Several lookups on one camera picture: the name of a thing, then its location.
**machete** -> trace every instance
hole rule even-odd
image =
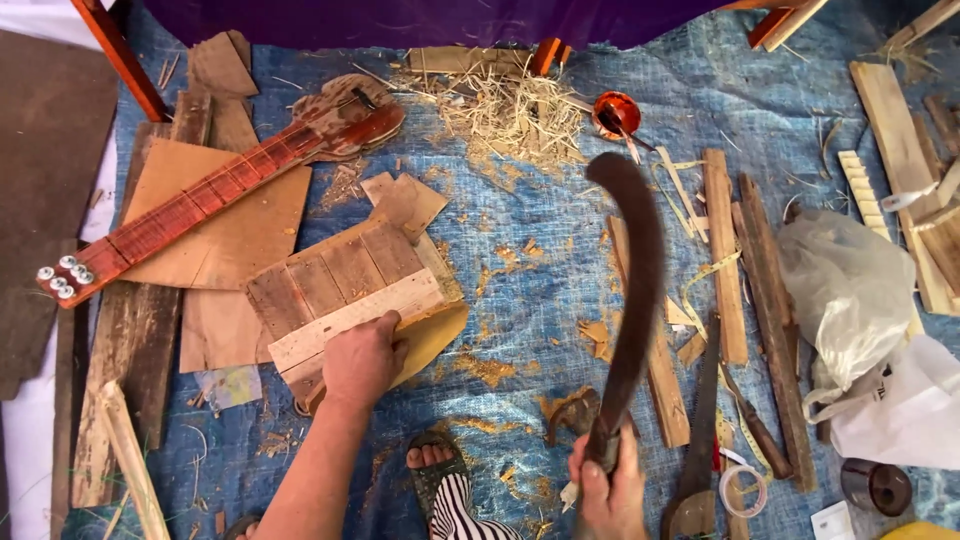
[[[654,316],[663,298],[663,233],[653,191],[632,161],[618,154],[601,154],[587,166],[587,178],[611,194],[623,213],[630,241],[623,320],[600,413],[593,420],[585,449],[585,459],[598,463],[609,476],[616,469],[620,425],[649,365],[647,351],[653,337]],[[595,535],[583,520],[582,508],[578,503],[573,537],[587,540]]]

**hand saw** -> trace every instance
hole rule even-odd
[[[613,153],[601,154],[587,166],[587,178],[606,189],[623,213],[630,238],[630,275],[623,321],[616,338],[600,413],[590,427],[585,459],[611,475],[616,469],[620,425],[634,401],[640,378],[647,373],[647,351],[654,331],[654,316],[663,298],[663,233],[654,195],[630,160]],[[573,537],[595,537],[577,505]]]
[[[710,487],[713,476],[713,441],[716,435],[717,376],[720,363],[720,318],[712,313],[707,354],[700,364],[697,396],[690,424],[690,444],[686,447],[684,471],[673,499],[663,510],[660,540],[673,540],[677,534],[695,536],[713,533],[715,494]]]

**homemade guitar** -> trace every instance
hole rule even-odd
[[[54,266],[36,281],[61,307],[74,307],[135,264],[170,245],[240,197],[288,169],[340,161],[383,143],[403,121],[403,108],[372,77],[350,74],[300,98],[293,122],[236,160],[199,180],[131,223]]]

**striped pants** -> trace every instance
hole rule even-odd
[[[523,540],[519,532],[502,523],[474,520],[468,508],[473,508],[473,494],[467,477],[444,477],[433,503],[430,540]]]

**white plastic bag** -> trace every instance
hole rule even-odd
[[[900,247],[845,215],[805,210],[778,235],[780,272],[804,338],[819,354],[804,398],[831,404],[903,339],[916,268]]]
[[[833,446],[843,457],[960,470],[960,361],[926,335],[891,357],[880,390],[830,420]]]

